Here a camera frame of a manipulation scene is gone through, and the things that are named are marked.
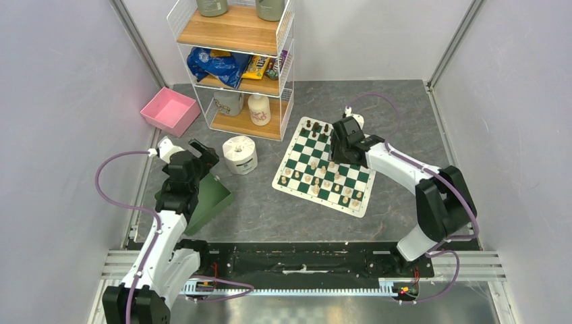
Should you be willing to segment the green white chess board mat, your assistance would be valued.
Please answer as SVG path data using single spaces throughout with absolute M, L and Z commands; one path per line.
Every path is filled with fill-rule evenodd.
M 329 161 L 333 126 L 303 117 L 275 174 L 275 190 L 362 218 L 375 172 L 359 165 Z

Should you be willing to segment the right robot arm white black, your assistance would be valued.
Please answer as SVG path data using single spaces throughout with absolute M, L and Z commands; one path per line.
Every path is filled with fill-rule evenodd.
M 417 224 L 389 258 L 389 267 L 398 276 L 412 272 L 418 258 L 452 240 L 463 226 L 477 228 L 477 211 L 459 169 L 422 163 L 379 136 L 367 136 L 353 116 L 333 124 L 329 159 L 381 173 L 415 196 Z

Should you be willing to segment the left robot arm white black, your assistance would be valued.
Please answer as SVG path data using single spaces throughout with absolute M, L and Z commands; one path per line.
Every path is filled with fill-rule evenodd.
M 107 323 L 169 323 L 171 308 L 187 280 L 205 275 L 212 262 L 199 248 L 181 247 L 179 239 L 199 203 L 200 183 L 219 162 L 216 151 L 197 140 L 190 146 L 199 155 L 164 137 L 156 147 L 142 151 L 146 157 L 165 162 L 167 179 L 154 209 L 127 205 L 108 197 L 101 189 L 99 167 L 96 191 L 112 205 L 149 213 L 154 221 L 136 261 L 117 286 L 108 286 L 102 296 Z

